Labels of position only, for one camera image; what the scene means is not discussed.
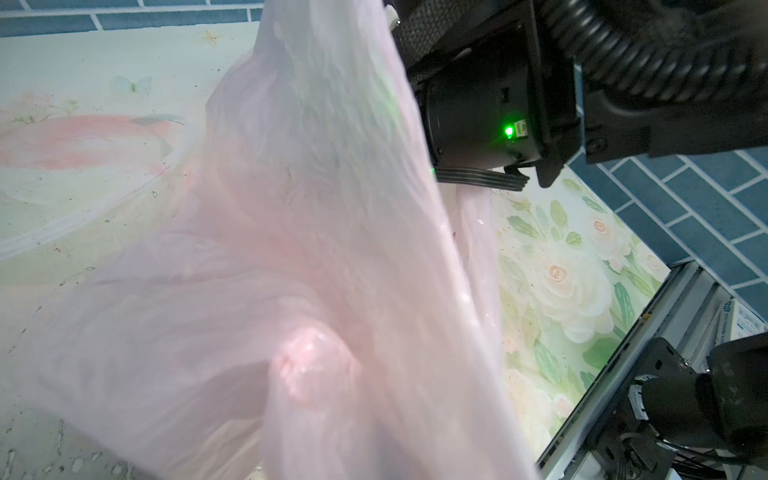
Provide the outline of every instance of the plastic bag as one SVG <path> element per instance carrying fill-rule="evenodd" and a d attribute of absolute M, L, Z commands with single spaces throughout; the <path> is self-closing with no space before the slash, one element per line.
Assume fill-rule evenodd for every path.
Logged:
<path fill-rule="evenodd" d="M 379 0 L 267 2 L 207 115 L 184 220 L 75 292 L 28 394 L 161 478 L 534 478 L 489 192 L 457 249 Z"/>

